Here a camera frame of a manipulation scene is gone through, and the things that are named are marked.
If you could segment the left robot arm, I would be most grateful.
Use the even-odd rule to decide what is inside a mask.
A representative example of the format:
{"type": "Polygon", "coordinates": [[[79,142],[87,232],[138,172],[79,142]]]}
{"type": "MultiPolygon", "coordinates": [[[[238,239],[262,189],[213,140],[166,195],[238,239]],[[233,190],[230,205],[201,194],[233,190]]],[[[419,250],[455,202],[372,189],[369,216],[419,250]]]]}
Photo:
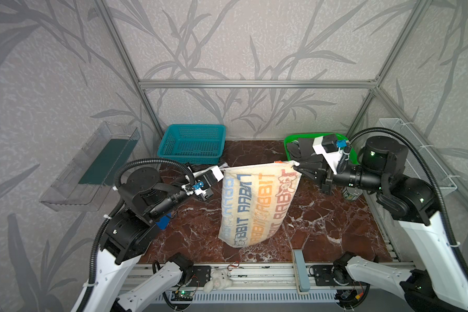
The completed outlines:
{"type": "Polygon", "coordinates": [[[130,161],[114,176],[120,199],[104,216],[90,251],[88,280],[73,311],[144,311],[158,296],[192,278],[194,263],[173,255],[131,291],[121,289],[129,273],[160,234],[159,221],[191,196],[208,200],[224,175],[214,165],[192,172],[163,158],[130,161]]]}

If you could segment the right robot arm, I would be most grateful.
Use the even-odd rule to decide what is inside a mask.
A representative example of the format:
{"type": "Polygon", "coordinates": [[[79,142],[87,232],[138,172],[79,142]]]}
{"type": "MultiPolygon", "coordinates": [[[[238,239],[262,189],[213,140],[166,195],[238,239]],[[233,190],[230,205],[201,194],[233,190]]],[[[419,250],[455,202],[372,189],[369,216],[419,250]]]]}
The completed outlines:
{"type": "Polygon", "coordinates": [[[366,191],[412,241],[424,269],[397,270],[352,252],[333,264],[341,285],[378,287],[403,299],[414,311],[468,311],[468,265],[452,231],[441,189],[413,143],[400,133],[371,127],[353,161],[353,139],[336,135],[297,139],[286,148],[295,170],[324,194],[336,186],[366,191]]]}

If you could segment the printed rabbit towel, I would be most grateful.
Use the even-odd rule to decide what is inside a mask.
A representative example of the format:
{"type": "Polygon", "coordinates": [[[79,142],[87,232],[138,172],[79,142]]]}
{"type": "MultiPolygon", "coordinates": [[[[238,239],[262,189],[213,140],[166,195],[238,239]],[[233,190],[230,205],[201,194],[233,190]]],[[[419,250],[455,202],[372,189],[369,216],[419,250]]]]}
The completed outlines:
{"type": "Polygon", "coordinates": [[[218,238],[233,248],[259,244],[283,224],[300,183],[295,161],[223,169],[218,238]]]}

